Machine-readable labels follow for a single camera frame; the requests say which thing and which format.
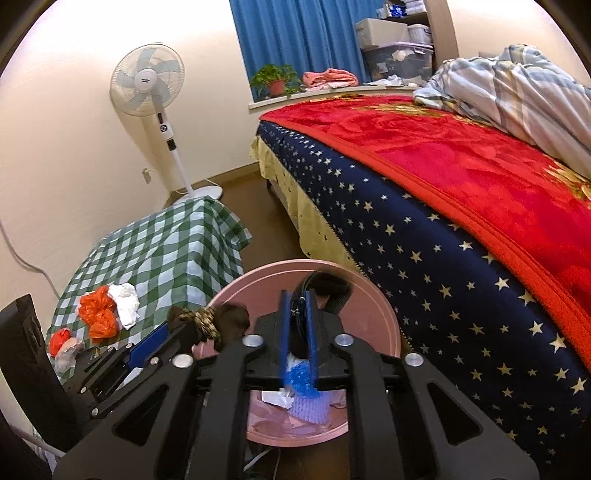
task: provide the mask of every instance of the fan base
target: fan base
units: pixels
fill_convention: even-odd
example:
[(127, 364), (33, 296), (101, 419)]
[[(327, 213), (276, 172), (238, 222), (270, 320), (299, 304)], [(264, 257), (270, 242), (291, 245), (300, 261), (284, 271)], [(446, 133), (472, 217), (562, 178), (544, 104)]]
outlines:
[(179, 198), (174, 205), (179, 203), (183, 203), (187, 200), (194, 200), (203, 197), (210, 197), (214, 200), (219, 200), (222, 197), (223, 189), (217, 185), (207, 185), (206, 187), (201, 187), (200, 189), (196, 189), (193, 191), (193, 196), (190, 197), (188, 194), (183, 195)]

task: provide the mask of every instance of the plant pot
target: plant pot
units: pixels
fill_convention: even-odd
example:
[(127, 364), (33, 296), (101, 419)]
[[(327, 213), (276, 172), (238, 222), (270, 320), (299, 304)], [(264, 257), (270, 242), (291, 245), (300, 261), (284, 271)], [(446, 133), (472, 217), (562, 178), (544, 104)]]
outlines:
[(285, 80), (275, 80), (269, 84), (269, 95), (277, 97), (285, 92)]

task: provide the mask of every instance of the pink basin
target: pink basin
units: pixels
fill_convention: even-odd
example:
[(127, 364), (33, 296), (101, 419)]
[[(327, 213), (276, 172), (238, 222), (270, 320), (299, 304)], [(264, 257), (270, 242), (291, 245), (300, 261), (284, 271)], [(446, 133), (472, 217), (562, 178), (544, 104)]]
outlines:
[[(400, 331), (388, 300), (364, 276), (321, 260), (286, 260), (257, 268), (237, 278), (210, 302), (209, 306), (232, 301), (247, 306), (254, 331), (256, 319), (277, 311), (281, 290), (292, 292), (311, 272), (322, 270), (347, 279), (353, 294), (340, 313), (347, 333), (371, 344), (378, 352), (400, 356)], [(215, 355), (211, 342), (202, 344), (200, 356)], [(313, 425), (291, 417), (287, 411), (264, 403), (260, 392), (251, 393), (246, 438), (274, 447), (315, 445), (336, 438), (348, 430), (345, 408), (331, 408), (326, 425)]]

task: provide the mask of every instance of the silver bolt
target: silver bolt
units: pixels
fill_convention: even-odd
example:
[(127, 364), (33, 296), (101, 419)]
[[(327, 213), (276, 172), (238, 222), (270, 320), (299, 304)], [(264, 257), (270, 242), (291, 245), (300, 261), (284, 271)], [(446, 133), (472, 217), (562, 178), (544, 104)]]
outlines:
[(351, 346), (353, 345), (354, 338), (348, 333), (341, 333), (335, 337), (335, 343), (339, 346)]
[(260, 335), (246, 335), (242, 338), (242, 344), (249, 347), (261, 346), (265, 341)]
[(411, 367), (420, 367), (424, 363), (424, 358), (419, 353), (408, 353), (404, 361)]
[(193, 365), (193, 357), (186, 353), (180, 353), (173, 358), (173, 365), (177, 368), (188, 368)]

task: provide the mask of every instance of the potted plant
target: potted plant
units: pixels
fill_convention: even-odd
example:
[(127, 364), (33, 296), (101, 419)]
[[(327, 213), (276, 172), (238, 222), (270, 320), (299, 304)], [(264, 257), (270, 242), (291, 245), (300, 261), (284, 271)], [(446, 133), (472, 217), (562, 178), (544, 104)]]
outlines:
[(273, 65), (272, 63), (261, 68), (251, 79), (251, 87), (258, 89), (258, 95), (269, 90), (272, 97), (281, 96), (300, 91), (301, 80), (291, 65)]

